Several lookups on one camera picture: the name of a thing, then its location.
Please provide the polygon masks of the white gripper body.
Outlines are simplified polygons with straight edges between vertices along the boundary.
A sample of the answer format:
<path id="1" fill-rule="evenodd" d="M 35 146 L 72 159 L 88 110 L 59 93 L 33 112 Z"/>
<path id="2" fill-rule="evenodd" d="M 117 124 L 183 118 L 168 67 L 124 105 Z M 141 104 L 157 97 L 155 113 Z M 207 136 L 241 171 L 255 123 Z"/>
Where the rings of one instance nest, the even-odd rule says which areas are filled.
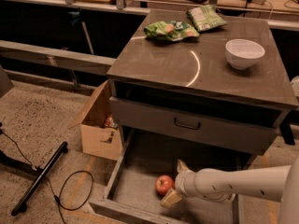
<path id="1" fill-rule="evenodd" d="M 175 179 L 175 188 L 178 194 L 188 197 L 196 197 L 198 190 L 194 184 L 196 173 L 193 171 L 182 171 Z"/>

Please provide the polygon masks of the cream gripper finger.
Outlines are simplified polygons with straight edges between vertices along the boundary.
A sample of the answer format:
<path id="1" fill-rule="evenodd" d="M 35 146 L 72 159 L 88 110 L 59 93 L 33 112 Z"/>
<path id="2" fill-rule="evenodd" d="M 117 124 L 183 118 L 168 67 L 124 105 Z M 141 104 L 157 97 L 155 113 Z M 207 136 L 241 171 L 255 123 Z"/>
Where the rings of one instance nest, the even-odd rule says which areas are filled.
<path id="1" fill-rule="evenodd" d="M 182 196 L 173 188 L 171 188 L 162 198 L 160 205 L 162 207 L 170 207 L 182 200 Z"/>
<path id="2" fill-rule="evenodd" d="M 181 172 L 190 172 L 191 169 L 187 166 L 187 164 L 184 161 L 182 161 L 181 159 L 178 159 L 177 171 L 179 173 L 181 173 Z"/>

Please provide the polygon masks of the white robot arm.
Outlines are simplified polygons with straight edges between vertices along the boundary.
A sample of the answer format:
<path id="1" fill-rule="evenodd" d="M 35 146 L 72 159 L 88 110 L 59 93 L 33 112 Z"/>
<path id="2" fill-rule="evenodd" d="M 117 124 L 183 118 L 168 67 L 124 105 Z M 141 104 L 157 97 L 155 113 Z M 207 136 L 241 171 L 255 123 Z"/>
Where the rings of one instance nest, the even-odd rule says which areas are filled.
<path id="1" fill-rule="evenodd" d="M 177 171 L 174 186 L 161 200 L 164 207 L 186 197 L 223 203 L 238 194 L 280 203 L 278 224 L 299 222 L 299 159 L 291 165 L 231 172 L 212 168 L 195 172 L 179 160 Z"/>

